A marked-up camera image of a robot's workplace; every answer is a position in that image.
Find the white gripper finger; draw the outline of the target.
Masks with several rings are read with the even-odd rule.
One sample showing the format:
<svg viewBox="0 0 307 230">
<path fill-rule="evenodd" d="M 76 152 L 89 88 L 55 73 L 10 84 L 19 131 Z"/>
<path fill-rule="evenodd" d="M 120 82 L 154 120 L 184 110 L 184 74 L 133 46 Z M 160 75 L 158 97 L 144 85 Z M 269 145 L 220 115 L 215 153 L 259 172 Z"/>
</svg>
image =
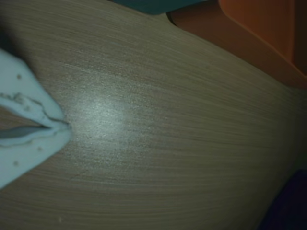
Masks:
<svg viewBox="0 0 307 230">
<path fill-rule="evenodd" d="M 45 91 L 26 63 L 0 51 L 0 105 L 50 128 L 70 128 L 59 104 Z"/>
<path fill-rule="evenodd" d="M 22 126 L 0 132 L 0 187 L 40 165 L 70 140 L 69 127 Z"/>
</svg>

